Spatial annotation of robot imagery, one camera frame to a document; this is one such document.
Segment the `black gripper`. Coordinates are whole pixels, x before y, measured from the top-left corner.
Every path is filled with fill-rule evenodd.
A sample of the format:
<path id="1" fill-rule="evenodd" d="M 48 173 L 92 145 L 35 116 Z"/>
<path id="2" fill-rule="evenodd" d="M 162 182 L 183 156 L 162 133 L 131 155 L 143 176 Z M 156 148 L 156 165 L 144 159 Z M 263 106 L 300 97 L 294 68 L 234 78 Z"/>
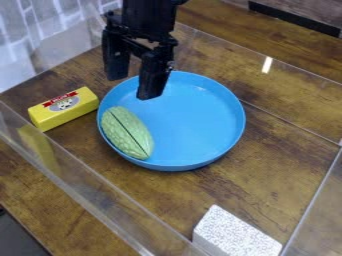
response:
<path id="1" fill-rule="evenodd" d="M 187 0 L 123 0 L 120 12 L 105 12 L 101 35 L 104 72 L 109 81 L 128 76 L 129 50 L 142 50 L 138 39 L 156 43 L 142 56 L 136 97 L 148 100 L 163 94 L 174 61 L 172 37 L 178 7 Z"/>

